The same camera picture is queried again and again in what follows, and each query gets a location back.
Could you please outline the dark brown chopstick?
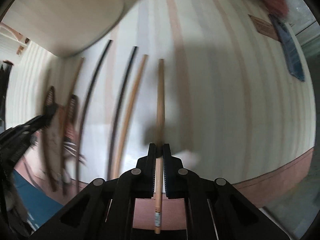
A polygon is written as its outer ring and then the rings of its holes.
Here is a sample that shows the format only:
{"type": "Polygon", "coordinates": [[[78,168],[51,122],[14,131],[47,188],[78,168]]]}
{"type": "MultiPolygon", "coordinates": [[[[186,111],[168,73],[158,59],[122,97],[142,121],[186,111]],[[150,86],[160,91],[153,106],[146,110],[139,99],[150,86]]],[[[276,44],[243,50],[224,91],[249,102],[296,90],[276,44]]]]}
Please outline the dark brown chopstick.
{"type": "Polygon", "coordinates": [[[76,143],[77,149],[76,149],[76,158],[75,158],[75,191],[76,194],[80,192],[80,150],[81,150],[81,144],[82,144],[82,134],[84,130],[84,125],[86,121],[86,116],[88,112],[89,102],[93,93],[93,89],[95,87],[96,80],[98,78],[98,74],[100,72],[100,69],[103,65],[104,59],[106,55],[108,54],[108,51],[110,49],[110,46],[112,46],[113,40],[108,40],[105,48],[103,49],[102,54],[100,55],[99,61],[97,63],[97,66],[95,67],[95,70],[93,72],[89,89],[87,90],[81,118],[80,118],[80,126],[79,126],[79,134],[78,134],[78,140],[76,143]]]}
{"type": "Polygon", "coordinates": [[[117,135],[117,130],[118,130],[118,124],[119,124],[119,117],[120,117],[120,112],[121,112],[121,108],[122,108],[122,104],[123,104],[123,97],[124,97],[124,93],[126,90],[126,85],[127,85],[127,81],[131,72],[131,68],[134,62],[134,59],[136,57],[136,53],[137,53],[137,46],[133,46],[132,50],[131,50],[131,54],[130,54],[130,58],[125,70],[125,73],[123,75],[123,79],[122,79],[122,83],[121,83],[121,90],[118,94],[118,100],[117,100],[117,105],[116,105],[116,111],[113,117],[113,124],[112,124],[112,133],[111,133],[111,137],[110,137],[110,143],[109,143],[109,155],[108,155],[108,162],[107,162],[107,173],[106,173],[106,179],[107,180],[111,180],[111,171],[112,171],[112,161],[113,161],[113,154],[114,154],[114,146],[115,146],[115,142],[116,142],[116,135],[117,135]]]}

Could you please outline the light bamboo chopstick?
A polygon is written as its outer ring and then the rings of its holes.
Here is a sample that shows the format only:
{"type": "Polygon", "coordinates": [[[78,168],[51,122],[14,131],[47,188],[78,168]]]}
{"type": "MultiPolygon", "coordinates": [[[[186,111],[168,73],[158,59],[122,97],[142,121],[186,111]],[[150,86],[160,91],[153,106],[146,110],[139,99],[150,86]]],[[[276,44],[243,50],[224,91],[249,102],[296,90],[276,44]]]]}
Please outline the light bamboo chopstick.
{"type": "Polygon", "coordinates": [[[121,161],[124,153],[124,147],[126,143],[126,137],[129,129],[130,119],[131,119],[133,107],[135,105],[135,100],[137,97],[140,81],[142,79],[143,71],[145,69],[145,65],[148,60],[148,57],[149,56],[147,54],[143,55],[138,73],[135,78],[135,82],[133,84],[133,87],[130,93],[129,103],[126,108],[124,123],[120,133],[119,145],[111,165],[111,176],[110,176],[111,179],[116,179],[120,175],[120,165],[121,165],[121,161]]]}
{"type": "Polygon", "coordinates": [[[157,120],[156,120],[156,166],[155,166],[155,234],[161,233],[163,157],[162,146],[165,125],[164,60],[158,62],[157,120]]]}
{"type": "Polygon", "coordinates": [[[68,183],[65,182],[66,176],[65,176],[65,155],[64,155],[64,141],[65,141],[65,135],[67,132],[67,123],[68,123],[68,111],[71,107],[71,100],[72,100],[72,95],[75,89],[75,85],[76,82],[78,80],[78,76],[80,73],[80,70],[82,68],[83,62],[84,62],[84,57],[81,57],[79,60],[79,64],[76,68],[75,74],[74,74],[74,78],[71,84],[71,88],[69,90],[69,94],[68,94],[68,100],[67,100],[67,104],[65,106],[65,114],[64,114],[64,119],[63,119],[63,123],[62,123],[62,139],[61,139],[61,144],[60,144],[60,172],[61,172],[61,189],[62,189],[62,195],[65,196],[67,194],[67,185],[68,183]]]}

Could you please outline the brown card label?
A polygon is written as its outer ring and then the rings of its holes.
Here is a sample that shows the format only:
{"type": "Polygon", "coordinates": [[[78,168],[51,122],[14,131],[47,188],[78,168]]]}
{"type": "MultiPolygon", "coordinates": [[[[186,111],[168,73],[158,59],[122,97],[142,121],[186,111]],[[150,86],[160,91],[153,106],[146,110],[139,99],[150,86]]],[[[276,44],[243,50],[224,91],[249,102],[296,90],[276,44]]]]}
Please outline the brown card label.
{"type": "Polygon", "coordinates": [[[279,40],[278,34],[271,23],[252,15],[249,15],[249,18],[253,22],[258,33],[270,37],[276,41],[279,40]]]}

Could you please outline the blue cabinet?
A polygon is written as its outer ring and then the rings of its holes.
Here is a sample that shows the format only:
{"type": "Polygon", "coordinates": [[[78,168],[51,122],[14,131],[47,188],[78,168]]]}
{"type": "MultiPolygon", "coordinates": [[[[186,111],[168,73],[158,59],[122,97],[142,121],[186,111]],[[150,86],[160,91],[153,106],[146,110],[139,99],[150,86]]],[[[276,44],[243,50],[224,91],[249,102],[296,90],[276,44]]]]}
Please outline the blue cabinet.
{"type": "Polygon", "coordinates": [[[27,210],[27,222],[37,230],[53,217],[62,207],[25,180],[17,171],[13,172],[14,185],[27,210]]]}

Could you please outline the beige utensil holder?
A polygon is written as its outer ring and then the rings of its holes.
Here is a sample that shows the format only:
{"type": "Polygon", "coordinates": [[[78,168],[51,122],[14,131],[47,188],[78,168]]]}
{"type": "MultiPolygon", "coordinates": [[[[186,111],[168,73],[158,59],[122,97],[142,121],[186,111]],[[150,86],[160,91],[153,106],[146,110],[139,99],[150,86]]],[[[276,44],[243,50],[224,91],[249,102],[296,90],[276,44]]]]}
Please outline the beige utensil holder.
{"type": "Polygon", "coordinates": [[[3,22],[55,56],[68,57],[102,38],[124,0],[15,0],[3,22]]]}

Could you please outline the blue smartphone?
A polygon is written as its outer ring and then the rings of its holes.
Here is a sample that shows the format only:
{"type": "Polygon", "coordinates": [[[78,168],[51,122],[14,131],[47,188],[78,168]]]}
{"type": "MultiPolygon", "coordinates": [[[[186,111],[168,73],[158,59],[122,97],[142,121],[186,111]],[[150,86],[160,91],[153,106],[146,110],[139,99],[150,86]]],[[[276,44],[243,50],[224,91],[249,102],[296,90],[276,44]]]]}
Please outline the blue smartphone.
{"type": "Polygon", "coordinates": [[[287,70],[295,78],[301,82],[305,82],[303,66],[297,51],[297,47],[285,23],[273,14],[268,15],[273,24],[281,47],[283,49],[287,70]]]}

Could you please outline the red round object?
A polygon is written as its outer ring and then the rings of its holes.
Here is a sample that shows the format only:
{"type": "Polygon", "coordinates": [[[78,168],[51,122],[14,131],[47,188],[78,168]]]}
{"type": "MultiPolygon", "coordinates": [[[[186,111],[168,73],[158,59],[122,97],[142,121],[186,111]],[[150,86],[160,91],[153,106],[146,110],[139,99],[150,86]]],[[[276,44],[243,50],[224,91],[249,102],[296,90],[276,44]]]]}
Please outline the red round object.
{"type": "Polygon", "coordinates": [[[271,14],[285,18],[289,13],[289,7],[285,0],[263,0],[265,7],[271,14]]]}

